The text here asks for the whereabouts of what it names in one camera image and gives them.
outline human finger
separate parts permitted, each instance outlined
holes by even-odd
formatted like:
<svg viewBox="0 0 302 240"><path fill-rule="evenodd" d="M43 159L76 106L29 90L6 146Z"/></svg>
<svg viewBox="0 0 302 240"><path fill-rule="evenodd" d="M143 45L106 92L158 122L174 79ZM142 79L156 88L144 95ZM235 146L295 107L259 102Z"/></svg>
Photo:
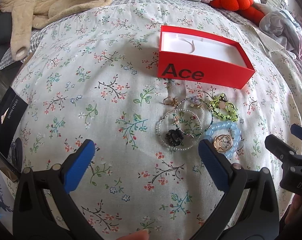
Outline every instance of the human finger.
<svg viewBox="0 0 302 240"><path fill-rule="evenodd" d="M149 240L149 232L147 229L144 229L127 236L122 236L117 240Z"/></svg>
<svg viewBox="0 0 302 240"><path fill-rule="evenodd" d="M299 211L300 206L302 205L302 197L295 194L292 200L292 204L290 206L289 209L289 213L287 214L286 218L285 218L285 224L289 224L292 219L294 218L294 216L297 214L297 212Z"/></svg>

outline bracelet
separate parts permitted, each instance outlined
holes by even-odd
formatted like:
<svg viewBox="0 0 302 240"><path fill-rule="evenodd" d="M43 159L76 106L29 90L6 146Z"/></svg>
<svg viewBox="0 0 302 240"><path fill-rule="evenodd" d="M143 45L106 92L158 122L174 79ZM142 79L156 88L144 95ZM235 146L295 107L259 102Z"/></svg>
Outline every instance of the bracelet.
<svg viewBox="0 0 302 240"><path fill-rule="evenodd" d="M191 112L191 111L189 111L189 110L187 110L187 109L181 109L181 111L189 112L190 114L192 114L192 115L195 117L195 120L196 120L196 119L198 120L199 129L201 130L201 122L199 121L199 118L198 118L198 116L197 116L196 114L194 114L193 112ZM160 140L162 141L162 143L163 143L167 148L169 148L169 149L171 149L171 150L187 151L187 150L191 149L191 148L194 146L195 141L197 141L197 140L193 140L193 141L192 141L192 145L189 146L189 147L186 147L186 148L176 148L176 147L174 147L174 146L171 146L171 145L167 144L167 143L163 140L163 138L162 138L162 136L161 136L161 129L160 129L161 123L163 122L164 119L166 119L166 118L169 116L170 113L172 113L172 111L168 112L164 117L162 117L162 118L158 121L158 123L157 123L157 125L156 125L156 128L155 128L156 134L160 137ZM170 130L170 131L166 134L166 138L167 138L167 136L168 136L169 133L170 133L170 135L172 135L172 133L173 133L172 131L179 131L179 132L180 132L180 130L178 130L178 129L176 129L176 130Z"/></svg>
<svg viewBox="0 0 302 240"><path fill-rule="evenodd" d="M215 97L210 101L213 113L222 120L231 120L236 122L238 120L238 114L235 111L234 104L227 101L226 95L222 93L219 97ZM217 109L226 109L228 114L222 114Z"/></svg>
<svg viewBox="0 0 302 240"><path fill-rule="evenodd" d="M194 134L194 135L190 134L190 133L185 133L184 131L182 131L181 128L178 126L177 121L175 119L176 111L177 111L179 105L182 104L184 101L187 101L187 100L191 100L192 101L191 106L193 105L193 106L196 106L197 108L201 108L201 106L202 106L202 105L199 104L199 102L202 102L202 103L206 104L208 106L208 108L210 110L210 113L211 113L211 116L212 116L210 125L204 131L202 131L200 133L197 133L197 134ZM191 136L192 138L194 138L194 137L201 136L203 133L205 133L211 127L211 125L213 123L213 112L212 112L211 106L207 102L203 101L202 99L199 99L198 97L191 97L191 98L186 98L186 99L182 100L180 103L178 103L175 106L174 112L173 112L173 118L174 118L174 123L175 123L175 126L176 126L177 129L179 129L183 134L185 134L187 136Z"/></svg>
<svg viewBox="0 0 302 240"><path fill-rule="evenodd" d="M206 135L203 137L203 139L209 140L211 143L213 142L213 133L217 130L230 128L231 134L233 136L233 142L230 149L228 149L224 155L226 158L231 158L233 153L235 152L235 148L238 146L238 144L241 141L241 130L238 128L238 125L235 122L232 122L231 120L218 122L216 124L212 124L212 126L206 131Z"/></svg>

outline gold ring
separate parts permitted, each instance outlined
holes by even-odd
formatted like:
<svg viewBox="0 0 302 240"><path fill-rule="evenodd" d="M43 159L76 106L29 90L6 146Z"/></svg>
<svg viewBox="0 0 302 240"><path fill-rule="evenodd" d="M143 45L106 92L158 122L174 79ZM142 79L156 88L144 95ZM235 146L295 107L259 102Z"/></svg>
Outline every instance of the gold ring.
<svg viewBox="0 0 302 240"><path fill-rule="evenodd" d="M224 138L227 138L228 141L229 141L229 145L228 145L226 148L225 148L225 146L222 147L222 146L220 145L221 142L224 142L224 141L223 141ZM215 139L214 139L214 141L213 141L213 146L214 146L214 148L215 148L218 152L221 152L221 153L225 153L226 151L230 150L231 147L232 147L232 145L233 145L232 137L231 137L230 135L228 135L228 134L221 134L221 135L219 135L219 136L216 136Z"/></svg>
<svg viewBox="0 0 302 240"><path fill-rule="evenodd" d="M165 104L166 106L169 106L169 105L172 105L172 106L177 106L178 105L178 102L176 100L176 98L173 98L173 97L167 97L167 98L164 98L163 99L163 104Z"/></svg>

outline blue gripper pad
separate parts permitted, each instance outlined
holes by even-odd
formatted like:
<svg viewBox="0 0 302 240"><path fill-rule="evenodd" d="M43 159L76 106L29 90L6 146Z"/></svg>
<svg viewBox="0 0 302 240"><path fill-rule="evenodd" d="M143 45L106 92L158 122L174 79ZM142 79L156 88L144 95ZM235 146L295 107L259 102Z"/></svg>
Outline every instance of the blue gripper pad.
<svg viewBox="0 0 302 240"><path fill-rule="evenodd" d="M217 189L227 192L229 190L228 174L204 140L201 140L198 144L198 154Z"/></svg>
<svg viewBox="0 0 302 240"><path fill-rule="evenodd" d="M84 147L81 146L75 153L78 154L78 151L81 151L64 176L64 189L67 194L76 189L94 156L95 146L93 141L85 140L83 146Z"/></svg>
<svg viewBox="0 0 302 240"><path fill-rule="evenodd" d="M299 138L300 140L302 140L302 127L300 127L297 124L292 124L291 126L291 133L296 136L297 138Z"/></svg>

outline clear beaded bracelet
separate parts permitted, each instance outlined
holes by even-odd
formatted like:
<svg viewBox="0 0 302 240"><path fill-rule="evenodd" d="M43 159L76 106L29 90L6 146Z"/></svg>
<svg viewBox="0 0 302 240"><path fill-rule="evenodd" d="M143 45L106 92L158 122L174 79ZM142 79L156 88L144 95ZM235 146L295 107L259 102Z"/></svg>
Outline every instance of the clear beaded bracelet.
<svg viewBox="0 0 302 240"><path fill-rule="evenodd" d="M212 124L212 126L206 131L205 136L203 139L209 140L211 143L213 142L213 134L217 130L221 129L231 129L231 134L233 136L233 142L232 146L229 150L227 150L225 153L226 158L231 158L233 153L235 152L236 147L241 141L241 130L238 128L238 125L235 122L232 122L230 120L228 121L223 121L223 122L218 122L216 124Z"/></svg>
<svg viewBox="0 0 302 240"><path fill-rule="evenodd" d="M192 114L192 116L194 116L195 117L195 120L198 120L198 123L199 123L199 129L200 129L200 131L201 131L201 122L199 121L199 118L198 118L198 116L195 114L195 113L193 113L193 112L191 112L191 111L189 111L189 110L187 110L187 109L180 109L180 111L183 111L183 112L189 112L190 114ZM156 134L159 136L159 138L160 138L160 140L162 141L162 143L167 147L167 148L169 148L169 149L171 149L171 150L176 150L176 151L187 151L187 150L189 150L189 149L191 149L194 145L195 145L195 142L196 141L198 141L198 140L192 140L192 145L191 146L189 146L189 147L186 147L186 148L176 148L176 147L174 147L174 146L171 146L171 145L169 145L169 144L167 144L164 140L163 140L163 138L162 138L162 136L161 136L161 123L163 122L163 120L165 120L169 115L170 115L170 113L172 113L173 111L170 111L170 112L168 112L164 117L162 117L158 122L157 122L157 125L156 125L156 128L155 128L155 130L156 130ZM167 134L166 134L166 139L168 139L167 137L168 137L168 134L169 135L171 135L171 131L174 131L174 130L170 130Z"/></svg>
<svg viewBox="0 0 302 240"><path fill-rule="evenodd" d="M187 101L187 100L191 100L191 102L192 102L191 106L192 105L194 106L194 104L196 104L196 106L198 106L198 108L201 107L199 102L202 102L202 103L206 104L207 107L209 108L211 116L212 116L210 125L205 130L203 130L202 132L194 134L194 135L190 134L190 133L185 133L184 131L182 131L181 128L179 127L179 125L177 124L178 123L177 119L175 118L176 117L176 111L178 110L179 105L182 104L184 101ZM202 99L199 99L198 97L191 97L191 98L186 98L186 99L182 100L180 103L176 104L176 106L174 108L174 112L173 112L173 118L174 118L174 123L175 123L176 128L178 128L184 135L191 136L192 138L194 138L194 137L201 136L203 133L205 133L211 127L211 125L213 123L213 112L212 112L211 106L207 102L203 101Z"/></svg>

